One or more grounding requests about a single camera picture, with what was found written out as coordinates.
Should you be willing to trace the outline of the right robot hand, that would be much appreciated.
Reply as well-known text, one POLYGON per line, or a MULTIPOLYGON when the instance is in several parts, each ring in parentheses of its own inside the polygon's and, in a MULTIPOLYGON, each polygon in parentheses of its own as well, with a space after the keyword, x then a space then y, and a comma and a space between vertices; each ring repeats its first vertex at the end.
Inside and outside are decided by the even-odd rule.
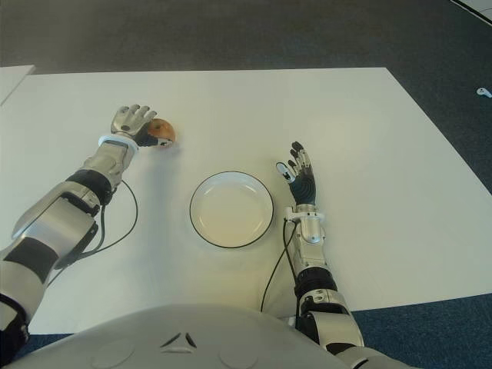
POLYGON ((279 161, 275 167, 288 183, 296 205, 315 206, 317 189, 308 153, 300 142, 295 141, 291 144, 290 154, 293 159, 289 159, 287 164, 279 161))

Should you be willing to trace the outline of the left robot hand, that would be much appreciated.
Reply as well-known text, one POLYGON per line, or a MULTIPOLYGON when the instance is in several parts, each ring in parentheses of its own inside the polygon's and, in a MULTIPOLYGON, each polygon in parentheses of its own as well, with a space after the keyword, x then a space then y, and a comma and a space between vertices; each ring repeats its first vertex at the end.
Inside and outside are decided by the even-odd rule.
POLYGON ((173 126, 157 117, 148 106, 132 105, 119 108, 111 122, 111 133, 133 140, 139 147, 167 147, 176 142, 173 126))

